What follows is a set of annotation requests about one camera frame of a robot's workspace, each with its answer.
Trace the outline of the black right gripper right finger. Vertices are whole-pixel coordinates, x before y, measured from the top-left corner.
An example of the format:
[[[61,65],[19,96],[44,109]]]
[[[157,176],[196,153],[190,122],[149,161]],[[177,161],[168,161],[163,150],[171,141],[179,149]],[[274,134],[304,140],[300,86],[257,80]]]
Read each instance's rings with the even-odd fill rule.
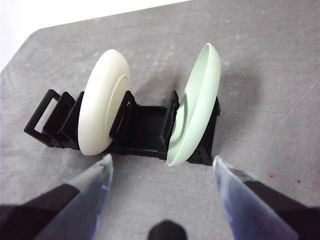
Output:
[[[306,206],[233,168],[213,160],[217,189],[236,240],[318,240],[320,208]]]

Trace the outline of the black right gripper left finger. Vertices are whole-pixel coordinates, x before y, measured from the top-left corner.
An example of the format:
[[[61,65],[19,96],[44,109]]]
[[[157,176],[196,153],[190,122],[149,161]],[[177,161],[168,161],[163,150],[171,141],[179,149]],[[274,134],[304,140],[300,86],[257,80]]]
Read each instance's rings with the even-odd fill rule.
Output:
[[[23,204],[0,206],[2,240],[92,240],[113,178],[110,154]]]

